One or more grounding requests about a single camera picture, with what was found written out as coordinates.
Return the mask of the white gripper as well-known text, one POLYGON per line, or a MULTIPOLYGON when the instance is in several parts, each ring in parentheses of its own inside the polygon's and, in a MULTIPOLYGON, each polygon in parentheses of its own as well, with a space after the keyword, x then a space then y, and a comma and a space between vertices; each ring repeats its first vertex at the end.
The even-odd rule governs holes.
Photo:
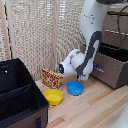
POLYGON ((98 64, 93 64, 93 70, 99 70, 99 71, 101 71, 102 73, 104 72, 102 69, 100 69, 100 68, 98 68, 98 64))

